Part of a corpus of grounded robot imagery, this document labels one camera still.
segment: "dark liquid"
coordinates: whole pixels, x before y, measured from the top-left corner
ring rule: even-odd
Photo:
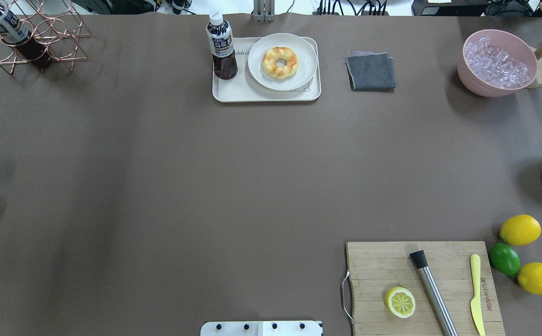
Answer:
[[[211,23],[206,26],[207,30],[213,36],[221,36],[225,34],[228,31],[229,27],[230,24],[227,21],[223,21],[223,23],[219,26],[213,26],[213,24]],[[235,51],[233,51],[231,55],[226,57],[218,57],[213,55],[213,72],[215,73],[215,76],[219,77],[220,79],[234,78],[237,74]]]
[[[53,60],[47,51],[47,46],[38,43],[30,32],[25,41],[18,45],[14,45],[13,47],[19,51],[30,64],[36,66],[40,70],[48,68],[49,65],[51,65],[51,60]]]
[[[237,74],[237,62],[235,61],[235,51],[227,57],[217,57],[213,55],[213,71],[215,76],[220,79],[232,79]]]

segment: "donut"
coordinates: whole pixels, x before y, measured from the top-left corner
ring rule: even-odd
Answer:
[[[284,66],[278,66],[277,60],[284,60]],[[265,74],[277,79],[286,79],[298,71],[298,56],[288,47],[269,49],[262,58],[262,69]]]

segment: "stainless steel muddler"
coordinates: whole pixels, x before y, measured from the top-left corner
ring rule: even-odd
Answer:
[[[435,278],[433,278],[433,274],[430,272],[429,264],[426,262],[424,250],[410,253],[410,258],[412,258],[412,262],[418,270],[418,277],[420,277],[424,285],[424,291],[426,291],[431,306],[433,306],[433,311],[437,317],[439,326],[441,326],[441,331],[445,336],[458,336],[456,327],[454,327],[445,302],[443,302],[441,293],[439,293],[439,289],[437,288],[437,283],[435,283]]]

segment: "napkin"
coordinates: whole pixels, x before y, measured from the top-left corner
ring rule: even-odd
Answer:
[[[395,89],[393,57],[387,53],[354,51],[345,58],[354,91]]]

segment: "wooden cutting board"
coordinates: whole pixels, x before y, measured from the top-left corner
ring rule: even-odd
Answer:
[[[487,336],[504,336],[503,321],[484,242],[348,242],[354,336],[443,335],[409,254],[424,250],[459,336],[478,336],[470,312],[474,295],[470,256],[480,256],[481,307]],[[385,305],[392,287],[405,287],[416,300],[407,319]]]

